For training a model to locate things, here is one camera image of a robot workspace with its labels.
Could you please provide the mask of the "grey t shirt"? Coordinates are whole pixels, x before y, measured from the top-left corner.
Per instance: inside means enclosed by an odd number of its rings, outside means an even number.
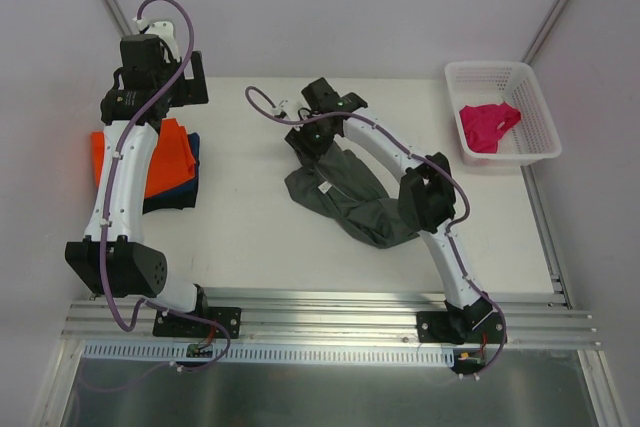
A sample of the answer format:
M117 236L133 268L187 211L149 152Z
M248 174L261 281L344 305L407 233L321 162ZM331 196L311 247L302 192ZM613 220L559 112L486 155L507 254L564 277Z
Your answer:
M402 245L418 231L401 219L398 201L352 151L332 144L319 160L284 179L291 200L333 219L349 236L377 249Z

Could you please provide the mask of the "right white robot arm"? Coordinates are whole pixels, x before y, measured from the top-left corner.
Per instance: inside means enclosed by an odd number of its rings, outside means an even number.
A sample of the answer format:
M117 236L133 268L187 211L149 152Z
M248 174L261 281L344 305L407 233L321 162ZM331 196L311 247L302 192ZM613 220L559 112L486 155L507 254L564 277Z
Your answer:
M308 167L337 159L335 139L342 137L373 156L397 180L401 224L426 244L441 278L445 309L423 317L426 334L461 345L489 340L505 332L496 303L478 285L457 242L455 227L469 217L469 203L453 179L447 157L421 155L403 144L359 95L341 95L324 78L308 84L302 101L282 101L273 112L290 123L286 142Z

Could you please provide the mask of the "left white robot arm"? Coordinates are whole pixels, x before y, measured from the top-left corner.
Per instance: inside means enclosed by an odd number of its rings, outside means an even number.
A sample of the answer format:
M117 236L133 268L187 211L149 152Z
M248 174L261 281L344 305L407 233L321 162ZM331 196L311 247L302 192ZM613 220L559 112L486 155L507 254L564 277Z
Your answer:
M93 212L82 240L67 243L65 260L92 293L148 299L176 310L176 324L199 335L210 322L200 289L171 274L165 255L145 245L142 215L163 119L173 107L208 100L201 55L193 53L188 79L175 43L151 30L123 37L120 54L100 104L103 164Z

